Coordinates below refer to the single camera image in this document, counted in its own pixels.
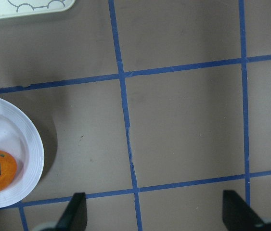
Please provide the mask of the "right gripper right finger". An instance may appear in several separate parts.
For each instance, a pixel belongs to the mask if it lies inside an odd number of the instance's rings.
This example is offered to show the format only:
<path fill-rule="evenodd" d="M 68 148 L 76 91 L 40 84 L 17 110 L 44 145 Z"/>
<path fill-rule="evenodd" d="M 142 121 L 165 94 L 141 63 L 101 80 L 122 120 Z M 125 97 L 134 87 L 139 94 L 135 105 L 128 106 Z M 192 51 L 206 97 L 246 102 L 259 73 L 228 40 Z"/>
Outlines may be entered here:
<path fill-rule="evenodd" d="M 222 221 L 228 231 L 268 231 L 265 223 L 234 190 L 224 190 Z"/>

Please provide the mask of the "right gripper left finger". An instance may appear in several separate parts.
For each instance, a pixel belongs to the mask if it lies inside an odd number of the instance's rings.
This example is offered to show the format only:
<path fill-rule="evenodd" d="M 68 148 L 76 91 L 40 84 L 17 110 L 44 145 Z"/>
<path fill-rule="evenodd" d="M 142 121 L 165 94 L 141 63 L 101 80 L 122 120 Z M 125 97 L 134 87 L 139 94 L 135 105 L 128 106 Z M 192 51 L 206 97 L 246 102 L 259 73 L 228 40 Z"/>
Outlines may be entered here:
<path fill-rule="evenodd" d="M 75 193 L 57 222 L 58 231 L 85 231 L 88 223 L 86 194 Z"/>

